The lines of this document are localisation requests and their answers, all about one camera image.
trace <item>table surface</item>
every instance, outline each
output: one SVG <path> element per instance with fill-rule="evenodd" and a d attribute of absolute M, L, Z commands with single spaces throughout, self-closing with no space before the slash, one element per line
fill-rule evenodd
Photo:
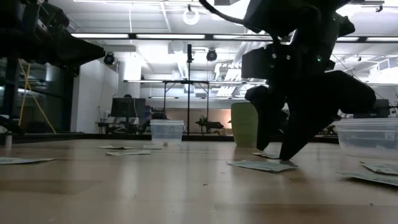
<path fill-rule="evenodd" d="M 0 166 L 1 223 L 397 223 L 398 190 L 347 179 L 363 170 L 339 145 L 309 144 L 297 170 L 271 174 L 226 165 L 266 161 L 233 142 L 183 142 L 151 155 L 105 156 L 97 146 L 145 141 L 76 140 L 13 145 L 11 157 L 59 160 Z M 273 143 L 269 151 L 276 151 Z M 5 156 L 0 149 L 0 156 Z"/>

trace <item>computer monitor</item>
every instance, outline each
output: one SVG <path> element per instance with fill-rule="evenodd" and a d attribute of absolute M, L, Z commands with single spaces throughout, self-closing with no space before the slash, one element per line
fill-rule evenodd
<path fill-rule="evenodd" d="M 113 98 L 111 116 L 116 118 L 143 118 L 145 99 Z"/>
<path fill-rule="evenodd" d="M 388 118 L 390 115 L 390 102 L 385 99 L 377 99 L 373 110 L 368 113 L 354 114 L 354 118 Z"/>

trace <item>window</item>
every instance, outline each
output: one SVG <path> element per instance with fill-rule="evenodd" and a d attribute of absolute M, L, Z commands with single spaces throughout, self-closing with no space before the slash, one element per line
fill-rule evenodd
<path fill-rule="evenodd" d="M 27 72 L 29 64 L 22 61 Z M 2 114 L 19 119 L 22 101 L 25 93 L 25 75 L 19 61 L 15 59 L 0 60 L 1 76 L 6 78 L 6 84 L 0 87 L 0 102 Z M 32 64 L 28 77 L 32 91 L 27 88 L 21 128 L 28 133 L 52 133 L 37 102 L 48 120 L 59 131 L 70 130 L 70 115 L 72 108 L 73 76 L 51 65 Z"/>

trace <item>green cup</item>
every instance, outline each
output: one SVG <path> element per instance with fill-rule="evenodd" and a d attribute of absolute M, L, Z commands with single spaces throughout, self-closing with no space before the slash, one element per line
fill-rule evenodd
<path fill-rule="evenodd" d="M 237 146 L 256 146 L 257 122 L 257 111 L 250 102 L 231 105 L 232 132 Z"/>

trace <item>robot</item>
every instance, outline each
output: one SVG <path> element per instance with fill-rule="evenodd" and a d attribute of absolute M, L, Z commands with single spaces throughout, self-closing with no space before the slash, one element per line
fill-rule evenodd
<path fill-rule="evenodd" d="M 285 161 L 334 122 L 338 110 L 354 114 L 373 108 L 376 96 L 371 87 L 342 71 L 325 72 L 335 66 L 329 58 L 337 38 L 355 31 L 347 17 L 336 13 L 349 0 L 251 0 L 244 19 L 222 14 L 206 0 L 199 1 L 227 21 L 253 32 L 263 30 L 272 37 L 272 44 L 243 57 L 242 77 L 263 78 L 269 84 L 254 87 L 245 96 L 258 113 L 259 150 L 268 146 L 269 136 L 280 128 L 285 102 L 290 116 L 279 155 Z M 280 39 L 292 32 L 291 43 L 282 44 Z M 245 73 L 245 64 L 256 67 L 255 72 Z"/>

